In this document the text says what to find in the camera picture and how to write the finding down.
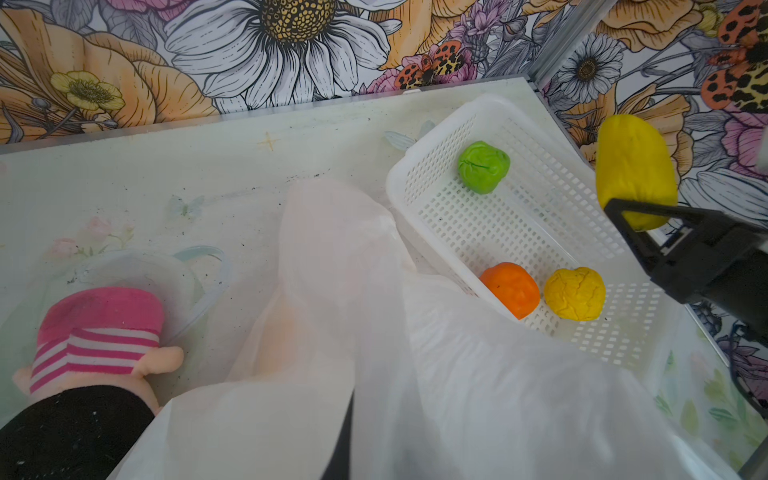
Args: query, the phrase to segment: white plastic bag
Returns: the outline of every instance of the white plastic bag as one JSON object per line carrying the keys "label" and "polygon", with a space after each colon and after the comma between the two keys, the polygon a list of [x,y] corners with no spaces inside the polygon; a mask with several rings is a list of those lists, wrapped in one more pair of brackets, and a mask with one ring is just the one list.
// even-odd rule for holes
{"label": "white plastic bag", "polygon": [[233,382],[172,400],[112,478],[315,480],[353,387],[353,480],[718,476],[629,372],[418,275],[358,190],[292,187],[279,280]]}

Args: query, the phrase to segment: leaf illustration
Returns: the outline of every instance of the leaf illustration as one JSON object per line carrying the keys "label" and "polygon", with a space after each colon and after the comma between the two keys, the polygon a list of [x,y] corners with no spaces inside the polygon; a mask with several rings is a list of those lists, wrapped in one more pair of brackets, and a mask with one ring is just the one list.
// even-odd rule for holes
{"label": "leaf illustration", "polygon": [[51,13],[51,7],[43,2],[37,2],[36,0],[5,0],[3,6],[9,8],[30,8],[42,14],[46,22],[56,23]]}
{"label": "leaf illustration", "polygon": [[715,380],[710,380],[704,383],[704,395],[714,403],[726,403],[728,401],[725,393],[723,374],[720,373],[720,370],[715,369]]}
{"label": "leaf illustration", "polygon": [[756,439],[755,437],[753,437],[753,436],[752,436],[752,435],[750,435],[749,433],[745,433],[745,434],[744,434],[744,440],[746,440],[746,443],[747,443],[747,444],[748,444],[750,447],[754,447],[754,448],[757,448],[757,447],[759,447],[759,446],[760,446],[760,443],[762,442],[762,440],[758,440],[758,439]]}
{"label": "leaf illustration", "polygon": [[669,418],[672,418],[672,409],[669,406],[669,403],[667,403],[667,400],[664,399],[661,395],[656,395],[656,407],[661,410],[663,414],[668,416]]}
{"label": "leaf illustration", "polygon": [[[485,60],[488,62],[488,65],[496,61],[496,57],[498,56],[498,50],[501,46],[502,46],[502,40],[500,38],[494,38],[493,40],[488,41],[488,48],[490,48],[490,51],[488,52],[488,57],[485,58]],[[483,65],[482,73],[485,74],[484,65]]]}
{"label": "leaf illustration", "polygon": [[558,116],[562,120],[581,120],[588,115],[593,115],[597,111],[597,108],[592,108],[591,110],[585,111],[583,114],[559,114]]}
{"label": "leaf illustration", "polygon": [[685,126],[696,131],[722,131],[730,114],[722,110],[702,111],[685,117]]}
{"label": "leaf illustration", "polygon": [[685,95],[685,101],[688,102],[688,104],[690,105],[690,110],[683,113],[684,117],[699,113],[699,111],[701,110],[701,107],[699,107],[699,103],[696,100],[694,100],[693,95]]}
{"label": "leaf illustration", "polygon": [[746,420],[750,424],[750,430],[756,433],[757,438],[766,438],[768,436],[768,425],[766,425],[763,417],[753,409],[746,411]]}
{"label": "leaf illustration", "polygon": [[736,413],[739,416],[741,422],[746,425],[746,402],[744,401],[744,397],[741,395],[736,397]]}
{"label": "leaf illustration", "polygon": [[0,47],[3,47],[5,50],[18,51],[16,44],[12,41],[0,40]]}
{"label": "leaf illustration", "polygon": [[664,366],[664,373],[669,373],[674,368],[674,354],[670,352],[667,357],[667,364]]}
{"label": "leaf illustration", "polygon": [[[539,28],[534,28],[531,30],[531,38],[533,41],[539,44],[539,46],[544,45],[545,41],[547,41],[548,38],[551,38],[552,35],[554,35],[554,33],[558,30],[560,23],[563,21],[563,14],[564,9],[560,10],[560,12],[555,15],[554,18],[549,22],[543,24]],[[540,20],[542,20],[546,15],[549,15],[549,13],[542,12],[538,14],[538,17],[536,17],[536,23],[539,23]]]}
{"label": "leaf illustration", "polygon": [[703,167],[730,157],[723,146],[725,131],[709,134],[694,142],[694,167]]}
{"label": "leaf illustration", "polygon": [[739,390],[733,384],[733,382],[730,381],[730,378],[728,379],[728,382],[726,382],[726,384],[728,385],[728,390],[730,391],[730,398],[732,398],[732,399],[742,399],[743,398],[741,396],[741,394],[739,393]]}
{"label": "leaf illustration", "polygon": [[669,75],[670,72],[661,70],[660,68],[645,67],[640,70],[640,74],[644,77],[650,77],[651,75],[656,77],[663,77],[664,75]]}
{"label": "leaf illustration", "polygon": [[683,405],[683,411],[680,414],[680,426],[692,436],[699,436],[699,415],[696,413],[696,406],[691,399],[688,399]]}
{"label": "leaf illustration", "polygon": [[734,430],[737,426],[739,426],[739,421],[736,419],[736,417],[733,416],[733,413],[727,409],[718,409],[717,407],[713,407],[709,410],[709,412],[712,418],[717,420],[717,422],[727,430]]}
{"label": "leaf illustration", "polygon": [[744,460],[742,460],[741,457],[739,457],[739,454],[733,450],[728,452],[728,463],[730,463],[730,467],[737,472],[744,466]]}
{"label": "leaf illustration", "polygon": [[496,59],[493,61],[493,65],[488,68],[486,76],[497,77],[521,73],[522,65],[531,56],[531,42],[521,41],[511,48],[509,45],[511,44],[504,43],[499,47]]}
{"label": "leaf illustration", "polygon": [[80,30],[93,17],[98,0],[51,0],[51,13],[57,24]]}
{"label": "leaf illustration", "polygon": [[384,132],[384,138],[396,149],[406,151],[411,145],[416,143],[416,140],[412,139],[408,135],[399,134],[396,131]]}
{"label": "leaf illustration", "polygon": [[[718,2],[717,8],[721,12],[729,12],[730,10],[723,8]],[[691,54],[694,57],[694,61],[691,62],[691,66],[694,68],[694,84],[693,87],[701,88],[704,83],[704,79],[712,75],[715,71],[719,70],[718,65],[710,65],[709,59],[716,53],[713,50],[699,51],[703,48],[721,48],[722,44],[717,38],[707,37],[703,32],[696,29],[690,31],[690,35],[681,35],[680,43],[685,45],[691,50]]]}
{"label": "leaf illustration", "polygon": [[525,35],[526,23],[528,23],[528,17],[523,15],[504,23],[502,39],[504,41],[515,41],[522,38],[522,36]]}
{"label": "leaf illustration", "polygon": [[101,0],[99,10],[111,34],[153,50],[157,47],[148,14],[117,10],[106,0]]}
{"label": "leaf illustration", "polygon": [[157,32],[160,38],[162,38],[163,41],[166,41],[168,35],[165,33],[165,21],[160,18],[155,10],[150,10],[148,14],[150,25],[152,25],[152,28]]}
{"label": "leaf illustration", "polygon": [[2,105],[2,114],[5,116],[5,120],[8,122],[8,126],[11,127],[11,134],[8,136],[6,144],[17,144],[24,138],[24,130],[21,125],[18,124],[15,118],[11,115],[11,112]]}
{"label": "leaf illustration", "polygon": [[554,111],[566,111],[576,105],[576,102],[571,100],[562,89],[554,90],[551,95],[547,97],[549,106]]}
{"label": "leaf illustration", "polygon": [[768,227],[768,184],[759,178],[719,168],[683,179],[678,191],[682,202],[692,207],[721,210],[738,220]]}

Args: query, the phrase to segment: yellow clay piece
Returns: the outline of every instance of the yellow clay piece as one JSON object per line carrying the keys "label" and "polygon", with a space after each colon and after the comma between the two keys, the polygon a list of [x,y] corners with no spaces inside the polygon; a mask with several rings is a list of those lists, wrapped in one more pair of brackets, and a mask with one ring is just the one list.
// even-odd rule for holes
{"label": "yellow clay piece", "polygon": [[547,280],[544,300],[560,318],[588,322],[597,319],[603,311],[605,283],[591,268],[561,268]]}
{"label": "yellow clay piece", "polygon": [[[600,206],[611,198],[649,204],[677,205],[677,183],[664,138],[634,115],[613,115],[598,133],[595,165]],[[624,218],[638,232],[653,230],[669,218],[626,212]]]}

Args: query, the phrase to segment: white tabletop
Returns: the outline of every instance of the white tabletop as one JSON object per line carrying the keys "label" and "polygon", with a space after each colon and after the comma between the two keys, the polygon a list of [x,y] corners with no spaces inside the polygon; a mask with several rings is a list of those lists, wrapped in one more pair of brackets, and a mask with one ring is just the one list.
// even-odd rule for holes
{"label": "white tabletop", "polygon": [[[568,142],[528,82],[507,78],[111,132],[92,141],[70,138],[77,143],[2,155],[0,323],[31,286],[89,254],[86,247],[66,257],[64,241],[54,258],[57,239],[82,243],[93,217],[123,240],[124,225],[134,225],[126,247],[173,254],[210,245],[232,263],[230,286],[208,314],[203,360],[179,380],[184,389],[222,381],[276,285],[277,233],[291,183],[332,177],[388,205],[386,175],[403,152],[384,132],[415,137],[425,121],[439,123],[488,92],[512,99],[555,141]],[[193,211],[174,209],[174,196]],[[198,210],[192,202],[200,196]],[[103,226],[97,222],[91,231]],[[96,252],[100,245],[109,251],[121,242],[106,238]],[[196,267],[204,286],[215,267]]]}

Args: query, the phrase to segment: pink striped hat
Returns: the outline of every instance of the pink striped hat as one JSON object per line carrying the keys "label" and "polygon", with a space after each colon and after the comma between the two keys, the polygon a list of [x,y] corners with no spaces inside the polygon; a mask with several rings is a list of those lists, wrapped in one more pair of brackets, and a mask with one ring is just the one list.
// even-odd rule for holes
{"label": "pink striped hat", "polygon": [[38,331],[30,392],[69,372],[129,375],[160,346],[163,304],[135,288],[84,290],[56,303]]}

